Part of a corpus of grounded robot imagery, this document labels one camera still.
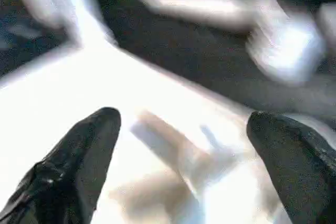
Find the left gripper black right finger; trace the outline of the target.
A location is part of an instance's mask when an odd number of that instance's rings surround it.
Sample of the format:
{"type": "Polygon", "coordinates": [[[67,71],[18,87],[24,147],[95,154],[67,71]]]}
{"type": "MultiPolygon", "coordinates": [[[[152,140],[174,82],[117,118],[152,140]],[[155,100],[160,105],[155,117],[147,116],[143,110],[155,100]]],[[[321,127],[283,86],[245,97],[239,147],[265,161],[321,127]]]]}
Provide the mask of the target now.
{"type": "Polygon", "coordinates": [[[335,149],[313,128],[255,111],[246,132],[292,223],[335,223],[335,149]]]}

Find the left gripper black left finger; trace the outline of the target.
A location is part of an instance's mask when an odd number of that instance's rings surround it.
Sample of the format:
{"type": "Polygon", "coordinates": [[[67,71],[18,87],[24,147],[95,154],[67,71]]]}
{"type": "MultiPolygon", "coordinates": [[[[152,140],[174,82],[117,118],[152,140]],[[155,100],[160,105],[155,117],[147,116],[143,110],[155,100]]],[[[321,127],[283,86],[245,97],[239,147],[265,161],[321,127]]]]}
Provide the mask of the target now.
{"type": "Polygon", "coordinates": [[[1,223],[91,223],[121,127],[117,109],[76,123],[24,176],[1,223]]]}

